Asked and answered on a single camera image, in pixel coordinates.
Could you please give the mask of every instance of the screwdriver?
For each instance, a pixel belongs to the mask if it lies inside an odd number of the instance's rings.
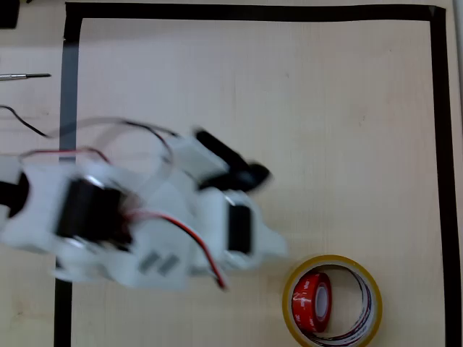
[[[51,77],[50,74],[0,74],[0,81],[25,80],[27,78]]]

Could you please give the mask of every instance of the clear tape roll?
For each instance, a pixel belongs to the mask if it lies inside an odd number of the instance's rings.
[[[345,334],[320,337],[316,333],[304,334],[296,325],[292,314],[292,294],[301,277],[310,271],[321,271],[323,267],[338,267],[349,271],[359,283],[362,292],[362,311],[358,320]],[[306,260],[289,275],[283,290],[283,316],[289,332],[304,347],[364,347],[374,338],[383,315],[383,301],[378,285],[369,272],[360,264],[339,255],[321,255]]]

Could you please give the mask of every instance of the tape roll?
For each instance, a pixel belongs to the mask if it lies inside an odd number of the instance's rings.
[[[308,273],[299,280],[292,294],[292,315],[297,326],[322,333],[331,313],[331,283],[325,273]]]
[[[362,311],[358,320],[345,334],[326,337],[317,333],[304,333],[296,323],[292,311],[292,297],[296,285],[308,273],[322,271],[324,267],[337,267],[349,271],[359,283],[362,292]],[[304,347],[364,347],[374,338],[383,315],[383,302],[378,285],[360,264],[339,255],[321,255],[296,267],[290,274],[283,291],[283,316],[294,339]]]

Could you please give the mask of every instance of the red tape roll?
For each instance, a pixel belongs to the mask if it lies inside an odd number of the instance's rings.
[[[308,273],[294,287],[292,314],[301,330],[321,333],[331,313],[331,283],[325,273]]]

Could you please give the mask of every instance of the wooden board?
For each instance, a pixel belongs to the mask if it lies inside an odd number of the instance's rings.
[[[56,76],[52,88],[33,89],[45,95],[40,100],[50,113],[37,122],[52,129],[59,125],[64,11],[62,4],[47,1],[35,6],[43,11],[43,20],[51,13],[61,18],[46,30],[61,32],[36,46],[31,42],[27,49],[55,58],[48,66],[33,67],[52,69]],[[461,203],[451,12],[448,23]],[[26,35],[25,29],[20,33]],[[0,43],[13,42],[2,35]],[[7,52],[14,58],[22,49],[9,46]],[[23,66],[10,61],[11,67]],[[384,316],[372,346],[443,345],[428,23],[84,20],[79,71],[78,119],[128,116],[184,134],[192,125],[202,125],[247,158],[265,163],[275,180],[256,200],[266,223],[287,238],[291,257],[272,273],[234,276],[228,294],[219,293],[207,278],[194,280],[184,294],[113,283],[74,285],[73,346],[296,346],[281,316],[284,278],[301,257],[324,253],[357,260],[377,280]],[[17,83],[8,95],[31,115],[40,104],[22,102],[30,94],[24,88],[33,87]],[[20,149],[50,146],[29,140],[32,135],[6,117],[1,121],[7,131],[5,136],[2,132],[3,148],[11,141]],[[11,129],[21,131],[21,137]],[[149,169],[146,159],[157,144],[148,135],[130,132],[106,144],[98,139],[103,131],[80,132],[78,144],[97,144],[118,164]],[[7,341],[27,346],[33,339],[50,346],[53,279],[46,277],[45,267],[53,260],[38,263],[43,258],[3,248],[0,257],[0,281],[5,283],[0,286],[0,328]],[[7,265],[13,260],[20,266]],[[12,273],[20,281],[8,280]],[[14,296],[30,303],[29,308],[11,305]],[[337,303],[346,309],[337,309],[336,322],[350,318],[350,303]],[[19,312],[24,318],[14,320]]]

